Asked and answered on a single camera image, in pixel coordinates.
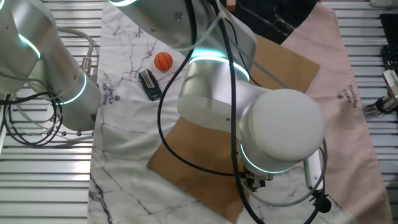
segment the glowing teal ring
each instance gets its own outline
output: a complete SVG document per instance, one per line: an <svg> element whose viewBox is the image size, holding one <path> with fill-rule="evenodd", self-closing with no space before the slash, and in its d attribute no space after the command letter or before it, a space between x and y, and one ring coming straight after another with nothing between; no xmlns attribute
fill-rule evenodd
<svg viewBox="0 0 398 224"><path fill-rule="evenodd" d="M4 3L6 2L6 0L0 0L0 10L1 8L4 6Z"/></svg>
<svg viewBox="0 0 398 224"><path fill-rule="evenodd" d="M71 103L71 102L75 101L75 99L77 99L84 92L84 90L86 88L86 84L87 84L87 76L85 74L84 74L84 76L85 76L85 83L83 84L83 88L80 90L80 92L72 99L70 99L66 102L63 102L63 103L59 103L58 105L65 105L65 104Z"/></svg>
<svg viewBox="0 0 398 224"><path fill-rule="evenodd" d="M112 2L111 0L109 0L109 2L116 7L128 6L135 1L137 1L137 0L124 0L124 1L119 1L119 2Z"/></svg>
<svg viewBox="0 0 398 224"><path fill-rule="evenodd" d="M31 47L31 49L33 49L36 52L37 56L40 58L41 54L40 54L39 50L37 49L37 47L34 44L32 44L32 42L30 42L28 39L26 39L23 35L20 35L20 34L18 34L18 35L19 35L19 38L21 39L21 41L23 41L25 44L29 45L29 47Z"/></svg>
<svg viewBox="0 0 398 224"><path fill-rule="evenodd" d="M244 153L242 144L241 144L241 152L242 152L242 155L244 156L244 158L250 163L250 165L252 165L254 168L256 168L257 170L259 170L259 171L261 171L261 172L266 172L266 173L269 173L269 174L280 174L280 173L283 173L283 172L289 170L289 169L287 169L287 170L278 171L278 172L271 172L271 171L263 170L263 169L261 169L260 167L254 165L254 164L249 160L249 158L248 158L248 157L246 156L246 154Z"/></svg>
<svg viewBox="0 0 398 224"><path fill-rule="evenodd" d="M191 61L189 62L189 64L193 63L193 62L197 62L199 60L214 60L217 62L222 62L225 64L229 64L229 60L227 58L222 58L222 57L217 57L217 56L197 56L193 59L191 59ZM248 72L240 65L238 65L237 63L234 62L234 67L237 68L239 71L241 71L243 73L243 75L247 78L247 80L250 80L250 76L248 74Z"/></svg>

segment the brown cardboard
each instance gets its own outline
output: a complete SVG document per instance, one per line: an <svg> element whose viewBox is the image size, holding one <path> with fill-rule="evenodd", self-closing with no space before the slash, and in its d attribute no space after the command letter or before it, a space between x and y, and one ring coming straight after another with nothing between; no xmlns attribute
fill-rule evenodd
<svg viewBox="0 0 398 224"><path fill-rule="evenodd" d="M236 0L226 0L226 8L229 12L236 10Z"/></svg>
<svg viewBox="0 0 398 224"><path fill-rule="evenodd" d="M263 67L285 82L291 89L305 93L309 84L318 73L320 66L295 52L280 46L259 35L257 52L254 57ZM252 67L251 76L263 87L271 90L283 88L256 66Z"/></svg>
<svg viewBox="0 0 398 224"><path fill-rule="evenodd" d="M257 36L256 61L268 68L293 89L305 92L319 70L319 65ZM262 86L281 88L257 68L252 77ZM230 133L203 128L180 118L166 141L182 158L207 169L232 173ZM243 204L233 177L223 177L196 170L176 159L161 144L148 168L230 221L236 223Z"/></svg>

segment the pink cloth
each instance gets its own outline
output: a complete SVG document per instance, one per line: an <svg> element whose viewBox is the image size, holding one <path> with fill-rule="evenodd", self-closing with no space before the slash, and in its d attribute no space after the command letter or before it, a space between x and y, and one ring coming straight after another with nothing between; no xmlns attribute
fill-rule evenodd
<svg viewBox="0 0 398 224"><path fill-rule="evenodd" d="M327 118L326 192L360 223L392 223L387 191L335 12L318 3L282 45L321 66L307 94Z"/></svg>

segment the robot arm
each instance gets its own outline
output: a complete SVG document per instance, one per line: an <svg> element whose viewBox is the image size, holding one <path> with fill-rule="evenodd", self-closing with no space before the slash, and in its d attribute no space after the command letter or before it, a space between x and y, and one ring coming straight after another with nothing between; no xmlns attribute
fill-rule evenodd
<svg viewBox="0 0 398 224"><path fill-rule="evenodd" d="M93 129L100 106L100 89L87 78L62 43L52 13L38 0L0 2L0 72L43 81L59 95L63 124L67 128ZM16 93L24 83L1 76L0 93ZM46 91L30 82L27 84L38 93Z"/></svg>
<svg viewBox="0 0 398 224"><path fill-rule="evenodd" d="M191 25L184 0L109 1L141 29L172 48L191 46ZM208 1L192 3L200 39L218 15ZM220 10L236 29L239 47L253 58L256 50L253 32L221 5ZM231 26L227 26L227 32L234 37ZM238 50L233 49L233 55L237 74L237 138L241 141L239 155L245 167L265 177L286 171L313 155L322 144L326 130L319 106L295 90L271 91L250 84ZM251 63L246 65L250 70ZM229 62L218 26L195 46L178 99L178 112L195 124L230 132Z"/></svg>

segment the small basketball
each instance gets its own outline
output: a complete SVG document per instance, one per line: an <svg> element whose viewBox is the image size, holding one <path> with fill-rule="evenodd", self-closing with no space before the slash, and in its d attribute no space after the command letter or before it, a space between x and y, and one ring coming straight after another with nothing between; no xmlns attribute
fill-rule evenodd
<svg viewBox="0 0 398 224"><path fill-rule="evenodd" d="M166 52L161 52L155 57L155 66L162 72L167 72L173 65L173 58Z"/></svg>

